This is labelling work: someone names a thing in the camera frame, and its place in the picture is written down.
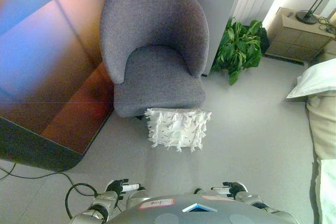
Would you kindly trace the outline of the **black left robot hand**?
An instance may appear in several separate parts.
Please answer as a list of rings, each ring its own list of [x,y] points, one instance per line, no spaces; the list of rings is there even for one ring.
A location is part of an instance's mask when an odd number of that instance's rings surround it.
[[[127,178],[112,180],[107,184],[105,191],[114,191],[118,195],[118,199],[122,200],[123,194],[128,191],[145,190],[141,184],[129,184],[128,182],[129,180]]]

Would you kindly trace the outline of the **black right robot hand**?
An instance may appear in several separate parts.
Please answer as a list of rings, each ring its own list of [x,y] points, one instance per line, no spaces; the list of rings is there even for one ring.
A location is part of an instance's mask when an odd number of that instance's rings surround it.
[[[248,192],[246,186],[239,182],[223,182],[222,187],[212,187],[211,190],[228,198],[234,198],[239,192]]]

